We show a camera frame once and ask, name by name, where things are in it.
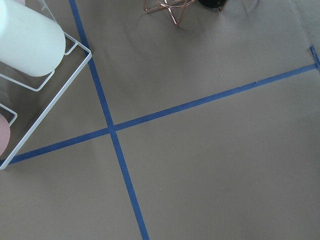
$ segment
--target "pink cylinder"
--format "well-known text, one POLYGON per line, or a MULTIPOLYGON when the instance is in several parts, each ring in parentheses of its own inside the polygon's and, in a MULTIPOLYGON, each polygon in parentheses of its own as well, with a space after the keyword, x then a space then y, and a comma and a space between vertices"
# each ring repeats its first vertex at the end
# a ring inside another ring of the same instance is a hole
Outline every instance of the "pink cylinder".
POLYGON ((4 116, 0 114, 0 156, 6 150, 10 140, 10 126, 4 116))

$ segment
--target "metal leg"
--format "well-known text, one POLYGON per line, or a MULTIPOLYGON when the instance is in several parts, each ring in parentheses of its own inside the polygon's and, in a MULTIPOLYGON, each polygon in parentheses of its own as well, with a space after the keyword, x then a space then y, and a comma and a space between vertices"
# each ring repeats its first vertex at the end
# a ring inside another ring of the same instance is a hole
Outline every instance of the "metal leg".
POLYGON ((185 10, 186 10, 186 7, 189 6, 190 4, 192 4, 195 0, 174 0, 174 1, 171 1, 171 2, 168 2, 167 0, 164 0, 164 3, 160 2, 159 0, 155 0, 155 2, 157 4, 159 4, 158 6, 154 6, 154 7, 150 7, 148 8, 147 7, 147 0, 144 0, 144 3, 143 3, 143 10, 145 12, 152 12, 152 11, 156 11, 156 10, 161 10, 161 9, 168 9, 169 11, 169 14, 174 22, 174 24, 176 26, 179 26, 183 16, 184 16, 184 13, 185 13, 185 10), (182 8, 182 13, 180 14, 180 17, 179 19, 177 20, 176 16, 174 15, 172 9, 180 9, 182 8))

